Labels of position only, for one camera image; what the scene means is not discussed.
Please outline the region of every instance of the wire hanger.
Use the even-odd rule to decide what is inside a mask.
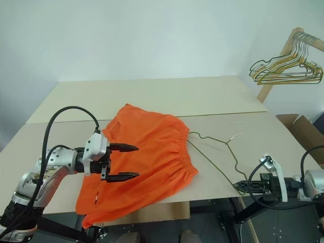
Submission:
[[[260,60],[252,65],[250,74],[258,85],[271,84],[318,84],[323,69],[314,62],[308,62],[308,48],[317,38],[304,32],[293,36],[292,50],[288,55]],[[305,71],[285,72],[291,68],[305,68]]]

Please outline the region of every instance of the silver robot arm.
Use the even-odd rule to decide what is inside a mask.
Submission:
[[[138,173],[122,172],[118,175],[110,175],[110,153],[112,150],[129,152],[138,150],[137,147],[128,144],[109,144],[101,133],[94,133],[87,141],[85,147],[66,149],[58,147],[50,154],[49,162],[44,174],[43,184],[35,198],[31,212],[22,215],[20,224],[14,230],[6,233],[0,241],[26,242],[32,239],[37,230],[37,221],[42,216],[44,208],[48,205],[59,187],[63,178],[67,175],[85,173],[101,174],[101,180],[118,182],[132,179]],[[35,166],[25,173],[13,193],[11,202],[0,218],[0,234],[23,214],[35,191],[41,172],[39,158]]]

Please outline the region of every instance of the orange fabric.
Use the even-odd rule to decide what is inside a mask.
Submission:
[[[140,176],[107,183],[100,175],[84,177],[76,212],[86,215],[83,227],[120,218],[175,194],[198,173],[187,152],[188,127],[180,119],[127,104],[103,133],[111,143],[127,143],[137,151],[111,154],[111,174]]]

